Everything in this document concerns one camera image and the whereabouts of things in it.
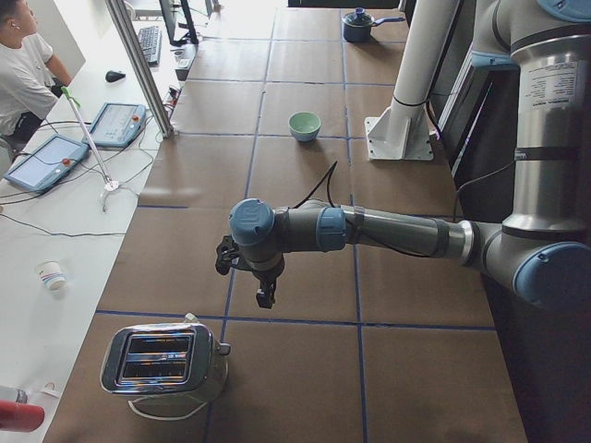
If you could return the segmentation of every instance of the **bowl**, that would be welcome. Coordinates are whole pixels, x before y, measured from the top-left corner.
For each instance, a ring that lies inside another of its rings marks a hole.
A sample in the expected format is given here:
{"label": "bowl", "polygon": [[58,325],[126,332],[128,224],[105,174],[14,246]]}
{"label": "bowl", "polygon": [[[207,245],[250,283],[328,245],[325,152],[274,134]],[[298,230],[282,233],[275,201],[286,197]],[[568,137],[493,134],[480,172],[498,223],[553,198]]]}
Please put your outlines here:
{"label": "bowl", "polygon": [[320,117],[314,113],[295,113],[289,117],[289,132],[297,141],[311,141],[320,131]]}

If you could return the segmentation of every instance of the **keyboard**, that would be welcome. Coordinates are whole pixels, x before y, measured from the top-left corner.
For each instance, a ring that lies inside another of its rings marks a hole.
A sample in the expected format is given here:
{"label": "keyboard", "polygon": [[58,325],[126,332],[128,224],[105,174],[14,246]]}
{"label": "keyboard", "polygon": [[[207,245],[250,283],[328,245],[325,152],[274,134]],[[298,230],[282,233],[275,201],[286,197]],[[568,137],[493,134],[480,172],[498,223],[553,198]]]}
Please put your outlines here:
{"label": "keyboard", "polygon": [[162,30],[158,26],[149,26],[138,31],[138,40],[148,66],[160,63],[160,49],[163,45]]}

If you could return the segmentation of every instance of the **red can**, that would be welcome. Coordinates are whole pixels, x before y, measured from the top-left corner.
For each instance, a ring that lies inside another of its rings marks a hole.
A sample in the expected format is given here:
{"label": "red can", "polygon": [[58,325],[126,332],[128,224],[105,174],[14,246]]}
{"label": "red can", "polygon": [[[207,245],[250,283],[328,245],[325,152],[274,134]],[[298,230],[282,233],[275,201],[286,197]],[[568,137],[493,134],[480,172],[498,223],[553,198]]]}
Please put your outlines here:
{"label": "red can", "polygon": [[0,400],[0,430],[30,432],[43,423],[45,411],[41,406]]}

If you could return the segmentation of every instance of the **pot lid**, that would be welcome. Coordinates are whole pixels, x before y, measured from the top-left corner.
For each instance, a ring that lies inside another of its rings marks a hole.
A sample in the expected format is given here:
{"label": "pot lid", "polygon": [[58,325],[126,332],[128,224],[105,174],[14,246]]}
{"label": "pot lid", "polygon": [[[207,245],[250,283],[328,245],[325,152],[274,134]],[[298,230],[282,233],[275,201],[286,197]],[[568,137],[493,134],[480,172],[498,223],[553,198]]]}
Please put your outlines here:
{"label": "pot lid", "polygon": [[343,23],[349,26],[355,26],[359,28],[365,28],[373,25],[373,17],[366,14],[366,10],[363,7],[357,7],[355,12],[347,14],[343,17]]}

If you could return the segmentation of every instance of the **person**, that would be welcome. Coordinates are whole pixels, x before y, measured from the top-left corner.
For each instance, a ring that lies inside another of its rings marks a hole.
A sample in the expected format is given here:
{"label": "person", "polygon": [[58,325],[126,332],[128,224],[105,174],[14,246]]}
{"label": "person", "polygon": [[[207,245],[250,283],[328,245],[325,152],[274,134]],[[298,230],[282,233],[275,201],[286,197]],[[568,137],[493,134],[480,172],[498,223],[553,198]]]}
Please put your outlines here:
{"label": "person", "polygon": [[72,77],[53,48],[37,33],[25,0],[0,0],[0,134],[24,147],[54,107],[54,81]]}

